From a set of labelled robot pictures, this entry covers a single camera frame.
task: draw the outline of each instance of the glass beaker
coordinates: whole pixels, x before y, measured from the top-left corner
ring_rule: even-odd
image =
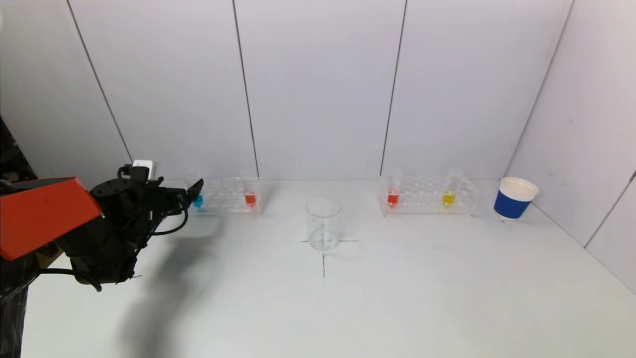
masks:
[[[318,251],[328,251],[340,244],[338,214],[340,202],[333,197],[317,196],[307,199],[307,242]]]

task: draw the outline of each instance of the paper cup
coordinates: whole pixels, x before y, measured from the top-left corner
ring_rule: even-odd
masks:
[[[495,201],[495,213],[503,220],[516,220],[538,193],[539,188],[527,180],[512,176],[503,178]]]

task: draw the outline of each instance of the test tube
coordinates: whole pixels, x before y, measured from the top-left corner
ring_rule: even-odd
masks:
[[[256,206],[256,186],[255,181],[258,180],[250,175],[250,173],[242,171],[240,174],[241,182],[243,183],[243,193],[245,195],[245,204],[250,208]]]
[[[451,169],[448,172],[448,179],[446,180],[446,189],[441,197],[441,202],[446,209],[450,209],[455,204],[455,198],[457,197],[457,191],[459,185],[462,182],[464,172],[460,169]]]
[[[387,197],[389,208],[394,208],[398,204],[403,174],[404,172],[400,169],[393,169],[389,175],[389,196]]]

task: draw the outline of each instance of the white table surface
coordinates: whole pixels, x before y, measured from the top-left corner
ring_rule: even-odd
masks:
[[[475,217],[385,218],[375,182],[273,182],[260,217],[151,239],[139,278],[101,293],[38,278],[23,357],[636,357],[636,296],[534,206],[497,220],[497,184],[478,185]],[[302,242],[320,194],[357,240],[325,277]]]

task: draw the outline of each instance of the black cable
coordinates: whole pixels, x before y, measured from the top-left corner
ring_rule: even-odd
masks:
[[[168,234],[172,234],[175,233],[179,230],[181,230],[181,228],[183,228],[186,223],[188,222],[188,210],[183,208],[183,204],[181,205],[181,209],[183,210],[183,221],[181,222],[181,224],[177,227],[175,227],[174,229],[168,230],[168,231],[160,231],[159,233],[154,232],[154,233],[149,233],[149,232],[141,232],[141,231],[130,231],[130,230],[125,230],[125,229],[120,229],[119,227],[114,227],[114,230],[117,230],[121,233],[125,233],[125,234],[133,234],[133,235],[146,235],[146,236],[161,236],[161,235],[168,235]]]
[[[92,285],[93,287],[95,287],[95,290],[97,290],[97,292],[102,292],[102,285],[99,284],[99,282],[92,278],[91,276],[89,276],[88,274],[81,272],[81,271],[77,271],[74,269],[40,269],[39,273],[59,273],[62,275],[71,275],[71,276],[75,276],[75,277],[79,277],[84,279],[84,281],[90,283],[90,285]]]
[[[9,292],[2,295],[2,298],[0,299],[0,304],[4,304],[8,300],[10,300],[11,297],[15,296],[15,294],[24,290],[28,285],[31,284],[31,282],[33,282],[36,278],[38,278],[38,276],[39,274],[36,273],[35,275],[32,275],[31,277],[25,278],[24,280],[22,280],[16,287],[12,288]]]
[[[97,280],[95,280],[91,276],[88,276],[84,272],[75,271],[73,269],[56,269],[56,268],[40,269],[34,275],[22,280],[18,285],[16,285],[14,288],[12,288],[9,292],[3,294],[2,298],[0,299],[0,304],[4,304],[9,299],[11,299],[11,297],[15,296],[15,294],[17,294],[20,291],[22,291],[23,289],[25,289],[28,285],[31,284],[31,282],[33,282],[36,278],[38,278],[41,273],[44,273],[44,274],[47,274],[47,273],[61,273],[63,275],[77,276],[77,277],[83,278],[84,280],[86,280],[86,282],[90,283],[93,287],[95,287],[95,290],[97,290],[97,292],[101,292],[102,291],[102,285],[100,285],[99,282],[97,282]]]

